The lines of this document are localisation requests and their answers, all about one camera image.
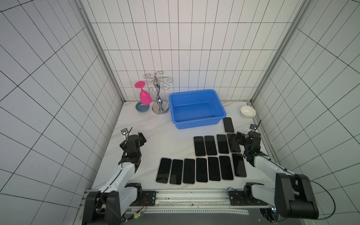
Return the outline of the blue grey saucer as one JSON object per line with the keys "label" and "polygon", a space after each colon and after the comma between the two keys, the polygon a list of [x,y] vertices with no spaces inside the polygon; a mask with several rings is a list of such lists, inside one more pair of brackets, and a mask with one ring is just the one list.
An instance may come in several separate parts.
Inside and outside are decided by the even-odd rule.
{"label": "blue grey saucer", "polygon": [[136,110],[140,113],[144,113],[146,111],[148,111],[150,108],[150,105],[143,105],[142,102],[138,102],[136,104]]}

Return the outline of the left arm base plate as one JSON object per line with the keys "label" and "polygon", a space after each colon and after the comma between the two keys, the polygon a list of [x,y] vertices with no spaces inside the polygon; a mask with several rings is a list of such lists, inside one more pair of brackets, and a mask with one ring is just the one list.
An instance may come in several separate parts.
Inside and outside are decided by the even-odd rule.
{"label": "left arm base plate", "polygon": [[141,196],[132,202],[130,206],[154,206],[156,194],[157,191],[143,191]]}

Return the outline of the black phone removed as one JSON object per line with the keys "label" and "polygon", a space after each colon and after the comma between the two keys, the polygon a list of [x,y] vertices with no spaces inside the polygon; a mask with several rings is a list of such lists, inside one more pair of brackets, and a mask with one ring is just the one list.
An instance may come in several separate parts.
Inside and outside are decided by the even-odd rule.
{"label": "black phone removed", "polygon": [[196,158],[196,181],[208,182],[207,159],[205,158]]}
{"label": "black phone removed", "polygon": [[218,157],[208,157],[209,180],[219,182],[221,180]]}
{"label": "black phone removed", "polygon": [[224,131],[226,133],[234,133],[232,118],[226,117],[223,119]]}
{"label": "black phone removed", "polygon": [[222,180],[232,181],[233,180],[233,171],[231,166],[231,160],[229,156],[220,156],[220,170]]}
{"label": "black phone removed", "polygon": [[195,160],[186,158],[184,159],[183,169],[183,183],[194,184],[195,183]]}

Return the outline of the white bowl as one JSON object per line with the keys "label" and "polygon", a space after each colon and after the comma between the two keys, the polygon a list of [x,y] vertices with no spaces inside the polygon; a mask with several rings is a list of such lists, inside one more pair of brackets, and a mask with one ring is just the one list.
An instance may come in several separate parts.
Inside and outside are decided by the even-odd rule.
{"label": "white bowl", "polygon": [[253,118],[256,116],[256,110],[251,106],[242,106],[240,109],[241,114],[247,118]]}

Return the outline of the black phone stack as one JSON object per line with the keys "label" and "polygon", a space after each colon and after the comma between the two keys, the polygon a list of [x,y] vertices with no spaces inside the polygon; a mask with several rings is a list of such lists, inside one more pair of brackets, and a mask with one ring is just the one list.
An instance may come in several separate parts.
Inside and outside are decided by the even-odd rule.
{"label": "black phone stack", "polygon": [[204,140],[205,140],[206,154],[208,156],[216,156],[217,148],[216,148],[214,136],[205,136]]}
{"label": "black phone stack", "polygon": [[229,153],[229,146],[226,135],[222,135],[222,134],[217,135],[217,146],[218,146],[219,154]]}

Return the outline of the black phone stack under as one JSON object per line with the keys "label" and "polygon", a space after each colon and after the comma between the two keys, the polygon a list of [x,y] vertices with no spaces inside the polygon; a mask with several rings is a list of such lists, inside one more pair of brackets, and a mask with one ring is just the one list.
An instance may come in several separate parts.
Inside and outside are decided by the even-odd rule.
{"label": "black phone stack under", "polygon": [[227,134],[227,139],[228,139],[230,152],[241,153],[240,145],[238,144],[238,141],[236,139],[236,134],[234,134],[234,133]]}

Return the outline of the left electronics board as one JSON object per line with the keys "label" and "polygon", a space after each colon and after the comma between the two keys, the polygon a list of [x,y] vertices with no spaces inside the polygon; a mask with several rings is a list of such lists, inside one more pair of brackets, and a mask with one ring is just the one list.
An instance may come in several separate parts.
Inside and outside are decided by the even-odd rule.
{"label": "left electronics board", "polygon": [[139,218],[141,217],[142,215],[144,214],[144,211],[143,210],[138,210],[138,211],[135,211],[135,212],[132,212],[131,216],[125,216],[123,215],[123,220],[124,221],[129,221],[129,220],[132,220],[132,219],[136,219],[136,218]]}

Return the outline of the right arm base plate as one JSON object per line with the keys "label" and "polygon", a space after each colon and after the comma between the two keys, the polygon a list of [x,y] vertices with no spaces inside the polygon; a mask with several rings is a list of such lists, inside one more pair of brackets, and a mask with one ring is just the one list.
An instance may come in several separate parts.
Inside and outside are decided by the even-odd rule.
{"label": "right arm base plate", "polygon": [[245,197],[244,191],[228,190],[227,195],[231,206],[267,206],[268,204],[257,199]]}

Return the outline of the pale green cased phone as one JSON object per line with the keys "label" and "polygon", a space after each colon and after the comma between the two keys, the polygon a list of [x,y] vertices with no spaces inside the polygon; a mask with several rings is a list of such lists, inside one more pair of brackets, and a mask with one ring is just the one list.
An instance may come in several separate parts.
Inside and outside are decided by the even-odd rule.
{"label": "pale green cased phone", "polygon": [[174,159],[172,161],[171,173],[170,173],[170,184],[181,185],[183,174],[183,160]]}

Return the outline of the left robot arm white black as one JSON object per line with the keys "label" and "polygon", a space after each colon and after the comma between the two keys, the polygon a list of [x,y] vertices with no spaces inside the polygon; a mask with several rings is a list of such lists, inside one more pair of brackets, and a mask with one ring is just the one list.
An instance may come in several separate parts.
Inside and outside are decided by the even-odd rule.
{"label": "left robot arm white black", "polygon": [[128,207],[143,202],[140,183],[130,183],[129,180],[137,172],[141,164],[140,148],[146,143],[144,135],[127,133],[120,144],[123,150],[118,170],[110,180],[99,190],[90,192],[84,204],[82,224],[94,222],[96,216],[102,215],[109,225],[121,225],[122,215]]}

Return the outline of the black phone row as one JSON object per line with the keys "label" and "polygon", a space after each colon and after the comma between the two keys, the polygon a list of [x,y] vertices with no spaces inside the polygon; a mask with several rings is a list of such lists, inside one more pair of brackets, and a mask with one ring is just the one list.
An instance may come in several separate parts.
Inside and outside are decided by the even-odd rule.
{"label": "black phone row", "polygon": [[160,160],[158,173],[156,177],[157,183],[167,184],[169,180],[172,160],[170,158],[162,158]]}

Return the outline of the electronics board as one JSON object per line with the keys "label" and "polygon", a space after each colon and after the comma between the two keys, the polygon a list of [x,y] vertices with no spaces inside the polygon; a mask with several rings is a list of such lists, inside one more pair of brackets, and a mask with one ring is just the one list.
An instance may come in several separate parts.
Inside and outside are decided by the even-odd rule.
{"label": "electronics board", "polygon": [[264,209],[264,218],[270,223],[275,223],[279,220],[279,214],[273,208],[266,208]]}
{"label": "electronics board", "polygon": [[129,220],[132,220],[132,219],[136,219],[136,218],[139,218],[141,217],[142,215],[144,214],[144,211],[143,210],[138,210],[138,211],[135,211],[135,212],[132,212],[131,216],[125,216],[123,215],[123,220],[124,221],[129,221]]}

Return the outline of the pink wine glass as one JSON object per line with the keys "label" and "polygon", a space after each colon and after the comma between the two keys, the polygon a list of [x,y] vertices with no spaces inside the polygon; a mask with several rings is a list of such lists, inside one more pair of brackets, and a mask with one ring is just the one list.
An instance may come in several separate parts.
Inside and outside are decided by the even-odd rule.
{"label": "pink wine glass", "polygon": [[141,100],[141,103],[145,106],[148,106],[152,103],[152,98],[151,98],[151,95],[150,93],[148,93],[147,91],[145,91],[143,88],[146,86],[146,83],[144,81],[138,81],[136,84],[135,84],[135,87],[137,89],[140,89],[141,92],[140,92],[140,100]]}

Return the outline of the blue plastic storage box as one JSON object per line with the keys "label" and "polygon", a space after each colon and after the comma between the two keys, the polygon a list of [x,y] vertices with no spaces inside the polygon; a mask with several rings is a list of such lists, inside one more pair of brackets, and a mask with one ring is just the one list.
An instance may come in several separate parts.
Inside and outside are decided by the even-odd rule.
{"label": "blue plastic storage box", "polygon": [[169,104],[177,129],[216,125],[227,116],[217,93],[211,89],[173,93]]}

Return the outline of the right electronics board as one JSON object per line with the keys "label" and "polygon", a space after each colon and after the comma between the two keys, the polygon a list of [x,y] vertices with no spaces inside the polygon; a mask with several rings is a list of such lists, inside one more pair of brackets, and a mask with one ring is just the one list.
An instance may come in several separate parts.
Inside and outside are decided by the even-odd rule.
{"label": "right electronics board", "polygon": [[264,218],[270,223],[275,223],[279,220],[279,214],[273,208],[266,208],[264,209]]}

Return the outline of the black phone stack top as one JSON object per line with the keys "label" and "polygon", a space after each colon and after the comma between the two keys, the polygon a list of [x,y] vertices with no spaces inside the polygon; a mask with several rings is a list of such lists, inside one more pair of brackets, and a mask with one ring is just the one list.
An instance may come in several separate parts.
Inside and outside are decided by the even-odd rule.
{"label": "black phone stack top", "polygon": [[222,134],[217,135],[217,146],[218,146],[219,154],[229,153],[229,146],[226,135],[222,135]]}

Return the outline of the aluminium mounting rail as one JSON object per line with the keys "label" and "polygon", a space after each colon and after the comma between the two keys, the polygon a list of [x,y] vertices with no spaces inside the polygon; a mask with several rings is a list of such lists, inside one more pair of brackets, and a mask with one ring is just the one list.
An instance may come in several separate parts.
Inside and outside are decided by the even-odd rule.
{"label": "aluminium mounting rail", "polygon": [[[246,208],[259,208],[264,211],[267,206],[231,206],[227,195],[227,189],[161,189],[161,190],[143,190],[157,191],[154,206],[129,206],[125,214],[143,210],[148,213],[239,213],[244,214]],[[85,191],[82,203],[80,205],[79,217],[82,219],[85,199],[87,195],[96,191],[88,189]]]}

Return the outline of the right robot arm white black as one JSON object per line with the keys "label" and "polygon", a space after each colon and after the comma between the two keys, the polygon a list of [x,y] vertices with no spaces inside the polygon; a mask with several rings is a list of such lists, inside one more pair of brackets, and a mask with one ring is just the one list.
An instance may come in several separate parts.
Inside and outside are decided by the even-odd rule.
{"label": "right robot arm white black", "polygon": [[238,145],[244,146],[246,161],[275,182],[275,187],[256,182],[246,183],[243,194],[245,200],[250,203],[267,203],[275,207],[277,213],[284,218],[318,219],[319,209],[307,176],[287,170],[263,153],[260,133],[237,132],[235,140]]}

